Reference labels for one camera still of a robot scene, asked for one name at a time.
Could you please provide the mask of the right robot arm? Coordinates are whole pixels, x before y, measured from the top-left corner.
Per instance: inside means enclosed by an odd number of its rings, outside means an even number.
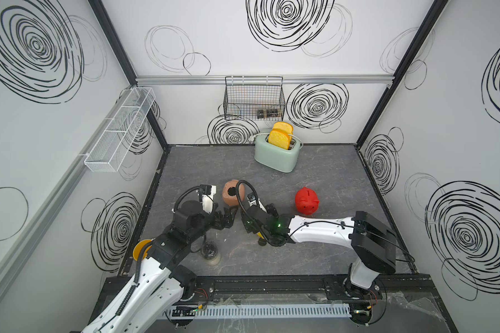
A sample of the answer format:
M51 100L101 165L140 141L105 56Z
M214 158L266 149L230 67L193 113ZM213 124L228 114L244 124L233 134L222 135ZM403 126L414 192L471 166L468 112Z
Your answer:
M375 280L396 273L396 234L371 214L358 211L342 219L314 219L280 215L275 206L257 200L241 212L248 233L275 247L307 242L350 248L357 258L342 283L346 296L355 300L375 296Z

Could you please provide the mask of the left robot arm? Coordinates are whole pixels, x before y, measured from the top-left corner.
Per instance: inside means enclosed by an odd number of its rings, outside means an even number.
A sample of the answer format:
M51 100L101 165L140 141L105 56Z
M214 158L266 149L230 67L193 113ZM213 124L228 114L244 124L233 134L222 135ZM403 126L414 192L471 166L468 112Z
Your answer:
M174 208L172 223L140 250L133 277L83 331L145 332L173 304L191 299L197 276L181 262L210 229L231 228L236 213L210 198Z

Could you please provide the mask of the pink piggy bank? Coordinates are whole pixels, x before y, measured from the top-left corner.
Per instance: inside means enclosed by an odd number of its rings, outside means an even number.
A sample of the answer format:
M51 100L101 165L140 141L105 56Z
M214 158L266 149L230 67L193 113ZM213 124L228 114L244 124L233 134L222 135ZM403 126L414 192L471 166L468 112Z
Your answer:
M230 180L224 184L222 190L222 200L228 207L234 207L239 205L239 201L236 192L239 192L239 198L241 201L244 199L244 187L240 185L236 187L238 180Z

